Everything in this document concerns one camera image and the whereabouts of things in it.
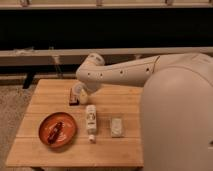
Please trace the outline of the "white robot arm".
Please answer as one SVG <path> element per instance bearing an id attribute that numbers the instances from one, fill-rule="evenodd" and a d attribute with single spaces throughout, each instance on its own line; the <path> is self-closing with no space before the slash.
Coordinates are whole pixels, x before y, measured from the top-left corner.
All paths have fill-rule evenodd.
<path id="1" fill-rule="evenodd" d="M 107 65 L 92 53 L 76 71 L 90 93 L 137 86 L 144 171 L 213 171 L 213 57 L 156 55 Z"/>

